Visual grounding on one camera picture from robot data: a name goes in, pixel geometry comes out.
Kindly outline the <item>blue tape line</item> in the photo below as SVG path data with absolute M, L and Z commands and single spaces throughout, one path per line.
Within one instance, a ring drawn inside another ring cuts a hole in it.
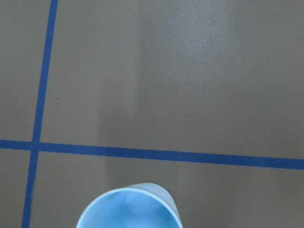
M 236 166 L 250 166 L 263 168 L 278 168 L 303 170 L 303 159 L 274 158 L 274 157 L 256 157 L 243 155 L 227 155 L 212 153 L 196 152 L 177 152 L 177 151 L 160 151 L 144 150 L 130 148 L 114 148 L 89 145 L 74 145 L 40 142 L 37 146 L 41 152 L 57 152 L 81 155 L 150 159 L 176 162 L 194 162 L 210 163 Z
M 57 0 L 50 1 L 46 38 L 45 38 L 41 72 L 39 78 L 33 134 L 31 140 L 31 148 L 30 148 L 26 194 L 25 194 L 22 222 L 21 222 L 22 228 L 30 227 L 33 192 L 34 192 L 35 179 L 37 174 L 39 145 L 41 138 L 42 123 L 43 123 L 46 91 L 48 85 L 48 74 L 49 74 L 49 66 L 50 66 L 51 53 L 52 53 L 54 29 L 55 29 L 56 16 L 57 16 L 57 6 L 58 6 Z

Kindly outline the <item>light blue plastic cup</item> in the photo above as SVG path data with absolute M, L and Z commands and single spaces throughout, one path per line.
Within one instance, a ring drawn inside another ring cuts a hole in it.
M 155 183 L 108 191 L 84 210 L 78 228 L 181 228 L 171 194 Z

